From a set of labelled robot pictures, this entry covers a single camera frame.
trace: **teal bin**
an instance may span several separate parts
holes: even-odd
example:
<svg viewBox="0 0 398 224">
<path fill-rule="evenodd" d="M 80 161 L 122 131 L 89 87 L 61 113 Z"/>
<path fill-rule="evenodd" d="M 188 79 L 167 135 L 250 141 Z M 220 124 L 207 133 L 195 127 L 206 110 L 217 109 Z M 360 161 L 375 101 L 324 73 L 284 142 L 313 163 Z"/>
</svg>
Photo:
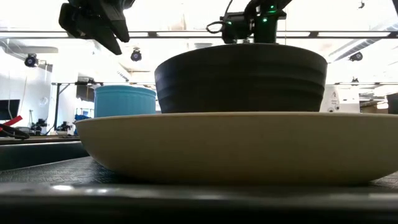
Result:
<svg viewBox="0 0 398 224">
<path fill-rule="evenodd" d="M 155 114 L 155 96 L 155 91 L 141 87 L 98 87 L 95 89 L 94 117 Z"/>
</svg>

